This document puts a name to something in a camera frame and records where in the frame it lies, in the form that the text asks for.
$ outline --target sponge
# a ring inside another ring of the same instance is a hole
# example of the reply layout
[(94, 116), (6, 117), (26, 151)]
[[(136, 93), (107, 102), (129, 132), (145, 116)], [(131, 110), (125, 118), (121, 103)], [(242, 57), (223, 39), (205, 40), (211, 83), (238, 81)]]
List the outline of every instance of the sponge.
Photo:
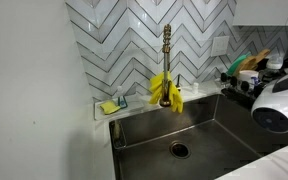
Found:
[(103, 104), (100, 105), (101, 108), (103, 109), (104, 111), (104, 114), (112, 114), (116, 111), (118, 111), (119, 109), (121, 109), (120, 106), (116, 106), (114, 101), (112, 100), (108, 100), (106, 102), (104, 102)]

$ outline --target backsplash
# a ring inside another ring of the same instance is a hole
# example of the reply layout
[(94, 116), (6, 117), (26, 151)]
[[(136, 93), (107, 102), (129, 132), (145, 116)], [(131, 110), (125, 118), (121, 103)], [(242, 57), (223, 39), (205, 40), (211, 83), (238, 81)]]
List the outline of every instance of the backsplash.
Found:
[[(283, 55), (288, 27), (233, 27), (235, 0), (66, 0), (95, 100), (149, 93), (163, 71), (163, 26), (172, 26), (171, 75), (181, 85), (217, 78), (241, 54), (263, 48)], [(211, 57), (212, 41), (230, 36), (227, 55)]]

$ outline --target gold faucet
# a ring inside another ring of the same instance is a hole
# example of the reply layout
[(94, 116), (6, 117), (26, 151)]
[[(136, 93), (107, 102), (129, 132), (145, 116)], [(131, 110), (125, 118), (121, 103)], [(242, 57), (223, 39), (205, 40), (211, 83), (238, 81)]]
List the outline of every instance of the gold faucet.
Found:
[(169, 99), (169, 87), (170, 81), (168, 80), (168, 71), (170, 70), (170, 40), (171, 40), (171, 25), (166, 24), (163, 31), (163, 49), (164, 53), (164, 79), (162, 80), (162, 97), (160, 99), (160, 105), (168, 107), (171, 105)]

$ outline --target white countertop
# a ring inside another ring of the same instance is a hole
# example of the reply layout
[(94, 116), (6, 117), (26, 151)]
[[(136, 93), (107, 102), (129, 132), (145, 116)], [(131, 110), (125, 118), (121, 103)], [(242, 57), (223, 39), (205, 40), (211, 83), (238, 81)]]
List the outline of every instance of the white countertop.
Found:
[[(197, 94), (191, 93), (190, 87), (183, 87), (181, 95), (186, 102), (219, 92), (220, 84), (218, 82), (209, 81), (200, 84), (199, 92)], [(159, 105), (150, 105), (147, 103), (150, 96), (142, 96), (141, 99), (144, 102), (144, 108), (136, 112), (119, 115), (115, 119), (161, 108)], [(115, 179), (112, 147), (108, 128), (108, 123), (111, 120), (93, 121), (93, 137), (91, 142), (93, 168), (91, 171), (94, 175), (94, 179)], [(288, 146), (218, 179), (288, 180)]]

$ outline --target green item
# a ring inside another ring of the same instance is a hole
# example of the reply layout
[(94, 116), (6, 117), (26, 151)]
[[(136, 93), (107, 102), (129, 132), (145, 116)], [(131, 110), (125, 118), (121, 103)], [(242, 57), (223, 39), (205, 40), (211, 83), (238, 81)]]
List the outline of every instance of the green item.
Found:
[(127, 102), (126, 102), (124, 96), (118, 97), (118, 103), (117, 104), (121, 107), (121, 109), (127, 108)]
[(231, 65), (230, 68), (228, 68), (226, 74), (229, 75), (229, 76), (233, 76), (235, 70), (237, 69), (237, 67), (241, 64), (242, 61), (244, 61), (247, 56), (249, 56), (251, 53), (247, 53), (247, 54), (244, 54), (244, 55), (241, 55), (240, 57), (238, 57)]

